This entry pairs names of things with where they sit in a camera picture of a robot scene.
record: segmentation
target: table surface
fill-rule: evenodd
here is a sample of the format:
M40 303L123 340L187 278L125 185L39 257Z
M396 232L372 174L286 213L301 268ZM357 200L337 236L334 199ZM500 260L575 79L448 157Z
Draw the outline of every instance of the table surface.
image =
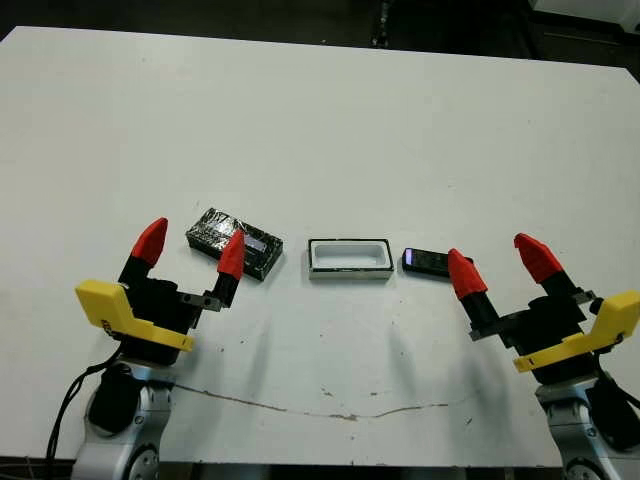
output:
M313 237L472 256L498 311L640 284L640 89L627 71L499 58L17 28L0 44L0 454L42 456L64 391L115 348L73 287L115 281L169 218L153 271L199 292L184 232L215 206L281 237L263 282L205 313L162 440L171 461L559 465L515 353L472 343L447 282L312 282ZM605 359L640 390L638 339ZM74 457L97 378L65 417Z

